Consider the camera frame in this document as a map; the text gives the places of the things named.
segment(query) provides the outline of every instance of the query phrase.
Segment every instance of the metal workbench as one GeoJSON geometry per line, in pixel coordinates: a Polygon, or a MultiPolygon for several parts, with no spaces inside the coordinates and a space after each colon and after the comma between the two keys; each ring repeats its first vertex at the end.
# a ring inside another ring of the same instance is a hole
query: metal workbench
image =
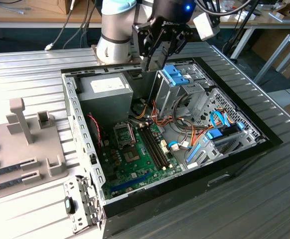
{"type": "MultiPolygon", "coordinates": [[[[175,57],[202,57],[284,143],[238,178],[113,238],[290,238],[290,116],[207,43],[189,43],[175,57]]],[[[13,97],[24,98],[28,117],[49,110],[57,120],[68,177],[80,174],[80,167],[60,69],[96,64],[90,49],[0,54],[0,122],[13,97]]],[[[1,198],[0,238],[100,238],[98,229],[72,235],[63,203],[65,180],[1,198]]]]}

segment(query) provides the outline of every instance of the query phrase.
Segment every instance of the expansion slot bracket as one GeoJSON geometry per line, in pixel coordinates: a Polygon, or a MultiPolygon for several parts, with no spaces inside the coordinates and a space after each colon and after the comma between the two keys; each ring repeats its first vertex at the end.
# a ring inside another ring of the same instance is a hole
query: expansion slot bracket
{"type": "Polygon", "coordinates": [[[63,184],[65,208],[72,222],[73,233],[97,225],[102,219],[102,211],[94,185],[89,186],[90,178],[75,176],[63,184]]]}

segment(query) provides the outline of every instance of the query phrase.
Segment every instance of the metal case frame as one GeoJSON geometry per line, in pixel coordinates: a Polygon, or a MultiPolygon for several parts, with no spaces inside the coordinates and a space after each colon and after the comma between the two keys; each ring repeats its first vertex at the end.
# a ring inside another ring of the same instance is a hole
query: metal case frame
{"type": "MultiPolygon", "coordinates": [[[[102,230],[104,230],[104,238],[108,238],[133,225],[157,216],[237,176],[238,173],[242,172],[247,163],[250,164],[251,161],[257,160],[257,155],[264,154],[282,143],[280,138],[201,58],[174,59],[169,62],[180,63],[183,61],[192,61],[199,65],[206,75],[216,83],[216,87],[220,88],[244,113],[248,120],[253,123],[257,130],[263,134],[262,137],[266,141],[204,167],[188,169],[181,176],[146,190],[131,193],[128,197],[122,198],[119,201],[103,204],[105,219],[102,221],[102,230]]],[[[62,76],[63,79],[73,79],[74,86],[72,90],[79,92],[79,79],[81,77],[136,69],[140,69],[140,65],[119,64],[92,68],[86,67],[82,69],[62,70],[62,76]]],[[[70,116],[71,112],[68,111],[68,107],[73,107],[73,101],[77,99],[72,99],[67,93],[65,98],[68,116],[70,116]]],[[[91,146],[90,150],[94,150],[94,152],[89,151],[87,153],[93,155],[95,154],[95,149],[93,144],[91,146]]],[[[96,168],[100,167],[98,159],[95,159],[96,163],[92,164],[91,156],[85,157],[82,155],[81,160],[85,161],[82,163],[86,170],[90,168],[92,180],[96,186],[97,193],[99,193],[99,187],[101,187],[102,183],[99,183],[99,176],[96,171],[96,168]]]]}

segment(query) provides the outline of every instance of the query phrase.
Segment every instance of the power cable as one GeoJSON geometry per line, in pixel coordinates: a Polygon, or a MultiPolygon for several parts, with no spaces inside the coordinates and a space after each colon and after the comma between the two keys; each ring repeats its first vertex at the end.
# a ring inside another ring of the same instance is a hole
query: power cable
{"type": "Polygon", "coordinates": [[[64,23],[64,25],[63,25],[63,27],[62,27],[60,33],[58,34],[58,36],[56,37],[56,39],[55,39],[52,43],[48,44],[48,45],[44,48],[44,50],[46,50],[46,51],[51,50],[52,47],[54,46],[54,44],[59,40],[59,38],[60,38],[60,36],[61,36],[61,34],[62,34],[64,28],[66,27],[67,23],[69,22],[69,19],[70,19],[70,16],[71,16],[71,14],[72,14],[72,10],[73,10],[73,7],[74,7],[74,2],[75,2],[75,0],[72,0],[72,2],[71,2],[71,6],[70,6],[70,11],[69,11],[69,13],[68,13],[68,15],[67,15],[66,21],[65,21],[65,23],[64,23]]]}
{"type": "Polygon", "coordinates": [[[84,27],[83,27],[83,33],[82,33],[81,38],[80,38],[80,47],[81,47],[81,48],[83,48],[83,45],[82,45],[83,37],[84,37],[85,34],[87,34],[87,32],[89,31],[90,21],[91,21],[92,14],[93,14],[93,12],[94,12],[94,9],[95,9],[96,5],[97,5],[97,0],[95,0],[95,2],[94,2],[94,6],[93,6],[93,8],[92,8],[92,10],[91,10],[91,12],[90,12],[89,18],[88,18],[88,20],[85,22],[85,25],[84,25],[84,27]]]}
{"type": "MultiPolygon", "coordinates": [[[[243,11],[240,11],[240,13],[239,13],[239,17],[238,17],[238,20],[237,20],[237,22],[236,22],[236,25],[235,25],[235,27],[234,27],[234,31],[236,30],[236,27],[237,27],[237,25],[238,25],[238,22],[239,22],[239,19],[240,19],[240,16],[241,16],[241,13],[242,13],[243,11]]],[[[231,40],[231,39],[233,39],[233,35],[234,35],[234,33],[232,33],[231,34],[231,36],[229,37],[229,40],[223,45],[223,48],[221,49],[221,52],[224,52],[224,48],[225,48],[225,46],[228,44],[228,42],[231,40]]]]}
{"type": "Polygon", "coordinates": [[[90,6],[90,0],[87,0],[87,2],[86,2],[86,12],[85,12],[85,15],[84,15],[84,19],[83,19],[83,21],[82,21],[82,24],[80,25],[80,27],[79,27],[79,29],[77,29],[77,31],[70,37],[70,39],[68,39],[65,43],[64,43],[64,45],[63,45],[63,47],[62,47],[62,49],[64,49],[65,48],[65,46],[70,42],[70,41],[72,41],[72,39],[81,31],[81,29],[82,29],[82,27],[83,27],[83,25],[84,25],[84,23],[85,23],[85,21],[86,21],[86,18],[87,18],[87,14],[89,13],[89,6],[90,6]]]}

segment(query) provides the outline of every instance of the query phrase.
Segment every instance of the blue connector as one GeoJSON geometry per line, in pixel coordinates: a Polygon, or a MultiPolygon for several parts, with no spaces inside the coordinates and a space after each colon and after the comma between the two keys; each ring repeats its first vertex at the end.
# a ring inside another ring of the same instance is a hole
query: blue connector
{"type": "Polygon", "coordinates": [[[215,128],[215,129],[208,131],[206,133],[206,135],[209,139],[214,139],[216,137],[222,136],[223,134],[220,132],[219,129],[215,128]]]}
{"type": "Polygon", "coordinates": [[[181,86],[189,84],[189,80],[183,78],[180,71],[173,65],[166,65],[163,72],[174,86],[181,86]]]}
{"type": "Polygon", "coordinates": [[[245,125],[242,122],[238,122],[237,125],[241,130],[245,128],[245,125]]]}

